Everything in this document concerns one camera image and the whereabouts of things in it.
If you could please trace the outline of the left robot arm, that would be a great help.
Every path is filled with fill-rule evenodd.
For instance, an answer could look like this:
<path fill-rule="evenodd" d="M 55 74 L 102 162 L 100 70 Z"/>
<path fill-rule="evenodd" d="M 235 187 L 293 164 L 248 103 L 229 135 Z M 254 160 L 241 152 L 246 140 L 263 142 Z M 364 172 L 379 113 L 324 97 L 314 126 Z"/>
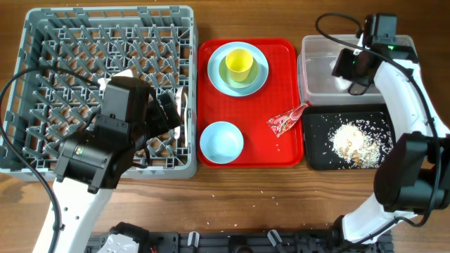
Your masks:
<path fill-rule="evenodd" d="M 82 252 L 123 173 L 137 164 L 147 142 L 181 124 L 171 92 L 157 94 L 148 82 L 114 76 L 104 91 L 93 130 L 76 131 L 59 147 L 50 207 L 35 252 Z"/>

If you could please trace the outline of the black waste tray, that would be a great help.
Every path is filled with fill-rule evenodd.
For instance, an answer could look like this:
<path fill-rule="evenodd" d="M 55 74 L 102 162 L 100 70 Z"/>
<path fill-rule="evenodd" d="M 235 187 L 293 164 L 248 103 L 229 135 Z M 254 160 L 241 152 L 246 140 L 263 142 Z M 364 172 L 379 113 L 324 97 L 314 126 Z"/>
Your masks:
<path fill-rule="evenodd" d="M 326 150 L 324 144 L 328 132 L 338 125 L 340 119 L 368 119 L 376 122 L 384 119 L 392 133 L 393 145 L 395 144 L 394 127 L 384 104 L 312 106 L 307 108 L 302 116 L 305 157 L 311 169 L 338 170 L 337 162 L 329 164 L 333 156 L 323 155 L 322 152 Z"/>

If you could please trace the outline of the red snack wrapper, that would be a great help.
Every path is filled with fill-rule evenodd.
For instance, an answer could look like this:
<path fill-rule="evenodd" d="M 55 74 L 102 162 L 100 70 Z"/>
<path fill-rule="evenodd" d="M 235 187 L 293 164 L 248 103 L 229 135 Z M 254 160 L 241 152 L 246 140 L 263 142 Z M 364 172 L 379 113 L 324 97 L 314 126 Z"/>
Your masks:
<path fill-rule="evenodd" d="M 311 103 L 309 101 L 301 103 L 299 106 L 293 108 L 292 110 L 272 117 L 266 122 L 266 124 L 273 131 L 276 137 L 280 137 L 285 132 L 294 127 L 305 109 L 310 106 Z"/>

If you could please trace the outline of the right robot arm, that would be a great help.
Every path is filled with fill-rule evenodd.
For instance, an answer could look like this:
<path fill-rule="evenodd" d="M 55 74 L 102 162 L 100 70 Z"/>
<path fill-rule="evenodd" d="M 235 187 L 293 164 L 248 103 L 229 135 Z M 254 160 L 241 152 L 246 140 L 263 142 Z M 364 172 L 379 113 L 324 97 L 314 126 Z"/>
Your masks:
<path fill-rule="evenodd" d="M 380 91 L 396 141 L 375 173 L 373 194 L 338 222 L 351 246 L 372 244 L 401 222 L 423 226 L 433 210 L 449 206 L 449 128 L 426 93 L 415 49 L 398 43 L 394 14 L 368 15 L 356 36 L 332 74 Z"/>

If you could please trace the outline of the clear plastic waste bin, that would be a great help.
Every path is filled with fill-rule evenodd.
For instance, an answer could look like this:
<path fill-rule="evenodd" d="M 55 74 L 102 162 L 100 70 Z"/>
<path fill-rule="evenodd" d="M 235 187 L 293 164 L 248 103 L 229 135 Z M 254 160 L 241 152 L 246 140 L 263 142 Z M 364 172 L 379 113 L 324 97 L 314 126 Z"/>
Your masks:
<path fill-rule="evenodd" d="M 374 79 L 365 94 L 354 96 L 338 91 L 330 63 L 337 60 L 345 45 L 322 35 L 307 35 L 297 59 L 301 100 L 312 105 L 353 105 L 388 103 L 399 105 L 415 96 L 415 89 L 395 67 L 382 65 L 382 76 Z"/>

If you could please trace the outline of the white napkin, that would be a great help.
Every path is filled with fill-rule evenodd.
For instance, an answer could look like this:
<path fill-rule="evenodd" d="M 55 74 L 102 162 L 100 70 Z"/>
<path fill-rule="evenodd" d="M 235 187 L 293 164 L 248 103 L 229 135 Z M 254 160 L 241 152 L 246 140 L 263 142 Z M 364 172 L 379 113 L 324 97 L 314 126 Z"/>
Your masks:
<path fill-rule="evenodd" d="M 337 60 L 333 60 L 330 63 L 330 68 L 333 70 L 336 65 Z M 335 79 L 335 87 L 338 91 L 345 91 L 347 90 L 350 85 L 352 84 L 350 81 L 347 81 L 346 79 L 343 79 L 342 77 L 334 77 Z"/>

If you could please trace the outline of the yellow plastic cup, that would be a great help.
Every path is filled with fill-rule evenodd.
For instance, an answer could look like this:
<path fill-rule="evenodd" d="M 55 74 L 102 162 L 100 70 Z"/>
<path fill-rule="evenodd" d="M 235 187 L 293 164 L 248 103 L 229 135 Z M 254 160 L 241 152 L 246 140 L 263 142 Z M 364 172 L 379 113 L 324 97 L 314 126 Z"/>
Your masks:
<path fill-rule="evenodd" d="M 235 48 L 226 55 L 226 66 L 233 81 L 244 81 L 253 65 L 251 52 L 244 48 Z"/>

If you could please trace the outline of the white plastic fork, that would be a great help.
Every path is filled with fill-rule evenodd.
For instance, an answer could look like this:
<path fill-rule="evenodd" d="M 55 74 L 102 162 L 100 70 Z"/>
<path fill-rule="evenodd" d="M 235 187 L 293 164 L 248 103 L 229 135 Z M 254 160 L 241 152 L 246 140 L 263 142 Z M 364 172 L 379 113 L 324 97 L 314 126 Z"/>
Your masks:
<path fill-rule="evenodd" d="M 183 88 L 182 86 L 180 86 L 180 87 L 176 90 L 176 95 L 175 95 L 176 110 L 177 110 L 177 113 L 178 113 L 179 116 L 181 116 L 181 104 L 182 104 L 182 102 L 181 102 L 181 96 L 182 96 L 182 93 L 183 93 L 183 89 L 184 89 L 184 88 Z M 180 137 L 180 131 L 181 131 L 180 126 L 177 126 L 177 127 L 174 128 L 174 138 L 175 138 L 175 139 L 179 139 L 179 137 Z"/>

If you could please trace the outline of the light blue bowl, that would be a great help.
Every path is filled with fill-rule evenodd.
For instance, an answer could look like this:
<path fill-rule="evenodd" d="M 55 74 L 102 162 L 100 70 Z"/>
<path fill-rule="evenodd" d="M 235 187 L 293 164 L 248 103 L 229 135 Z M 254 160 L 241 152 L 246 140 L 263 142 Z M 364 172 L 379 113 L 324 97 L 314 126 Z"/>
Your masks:
<path fill-rule="evenodd" d="M 214 122 L 200 135 L 200 150 L 215 164 L 228 164 L 243 151 L 244 138 L 237 126 L 230 122 Z"/>

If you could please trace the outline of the light blue plate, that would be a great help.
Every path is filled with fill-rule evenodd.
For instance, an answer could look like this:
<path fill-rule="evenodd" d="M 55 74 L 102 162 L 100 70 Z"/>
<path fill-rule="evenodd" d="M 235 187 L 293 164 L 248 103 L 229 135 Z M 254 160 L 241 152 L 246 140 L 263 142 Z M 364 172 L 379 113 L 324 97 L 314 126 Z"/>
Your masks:
<path fill-rule="evenodd" d="M 222 58 L 225 58 L 235 48 L 244 48 L 251 52 L 253 59 L 257 61 L 259 67 L 259 74 L 255 82 L 244 89 L 232 89 L 228 87 L 219 75 L 219 64 Z M 234 41 L 220 46 L 210 56 L 207 64 L 207 75 L 215 89 L 221 93 L 233 97 L 249 96 L 260 90 L 266 83 L 269 76 L 269 64 L 265 55 L 256 46 L 242 41 Z"/>

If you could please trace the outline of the white plastic spoon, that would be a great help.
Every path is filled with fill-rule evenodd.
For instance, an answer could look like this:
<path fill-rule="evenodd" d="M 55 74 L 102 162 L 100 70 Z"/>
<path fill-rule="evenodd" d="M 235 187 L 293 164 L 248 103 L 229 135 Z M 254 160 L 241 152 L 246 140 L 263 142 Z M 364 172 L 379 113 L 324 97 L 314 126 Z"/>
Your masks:
<path fill-rule="evenodd" d="M 184 108 L 184 146 L 188 147 L 188 95 L 186 93 L 182 93 L 185 103 Z"/>

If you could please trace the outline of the rice food scraps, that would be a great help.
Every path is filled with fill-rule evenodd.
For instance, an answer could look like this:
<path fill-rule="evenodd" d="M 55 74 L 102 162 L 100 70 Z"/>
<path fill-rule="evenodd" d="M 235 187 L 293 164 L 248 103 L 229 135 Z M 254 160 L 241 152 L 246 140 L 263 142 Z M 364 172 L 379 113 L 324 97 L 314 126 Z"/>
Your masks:
<path fill-rule="evenodd" d="M 393 148 L 386 120 L 340 119 L 327 134 L 323 155 L 332 155 L 338 169 L 376 169 Z"/>

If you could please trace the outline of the light green small bowl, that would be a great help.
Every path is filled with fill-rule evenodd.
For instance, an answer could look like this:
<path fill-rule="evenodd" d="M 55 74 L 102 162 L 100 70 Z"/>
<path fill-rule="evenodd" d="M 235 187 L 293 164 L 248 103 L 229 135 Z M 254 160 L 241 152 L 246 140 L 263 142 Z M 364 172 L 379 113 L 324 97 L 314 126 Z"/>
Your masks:
<path fill-rule="evenodd" d="M 259 67 L 255 59 L 253 60 L 253 64 L 252 67 L 250 68 L 248 76 L 241 82 L 234 81 L 231 78 L 231 75 L 229 74 L 228 68 L 226 66 L 226 58 L 222 58 L 219 64 L 219 75 L 221 79 L 228 87 L 231 87 L 232 89 L 244 89 L 252 85 L 255 82 L 258 74 L 259 74 Z"/>

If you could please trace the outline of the red plastic serving tray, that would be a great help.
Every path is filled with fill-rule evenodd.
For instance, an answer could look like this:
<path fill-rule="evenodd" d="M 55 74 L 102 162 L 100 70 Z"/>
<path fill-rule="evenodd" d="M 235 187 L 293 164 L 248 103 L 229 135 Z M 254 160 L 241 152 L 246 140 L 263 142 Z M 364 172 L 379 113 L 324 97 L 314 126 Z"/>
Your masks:
<path fill-rule="evenodd" d="M 300 104 L 297 81 L 297 54 L 287 39 L 247 39 L 266 57 L 268 78 L 262 88 L 244 97 L 232 97 L 217 90 L 207 75 L 212 54 L 227 39 L 211 39 L 198 50 L 198 84 L 196 93 L 197 133 L 208 125 L 225 121 L 243 134 L 243 151 L 226 168 L 293 167 L 304 155 L 301 123 L 276 136 L 267 121 Z"/>

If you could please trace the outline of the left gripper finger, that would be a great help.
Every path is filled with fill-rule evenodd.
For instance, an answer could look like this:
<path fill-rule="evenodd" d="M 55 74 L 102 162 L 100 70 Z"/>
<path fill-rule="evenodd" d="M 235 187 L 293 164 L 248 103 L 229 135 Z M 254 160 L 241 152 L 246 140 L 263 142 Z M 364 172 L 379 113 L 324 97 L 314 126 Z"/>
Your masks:
<path fill-rule="evenodd" d="M 155 101 L 148 103 L 146 111 L 147 137 L 153 138 L 167 133 L 171 128 L 168 116 L 169 103 L 160 105 Z"/>
<path fill-rule="evenodd" d="M 169 129 L 174 129 L 181 126 L 181 117 L 177 112 L 177 106 L 172 98 L 171 93 L 160 94 L 160 103 L 167 116 L 167 126 Z"/>

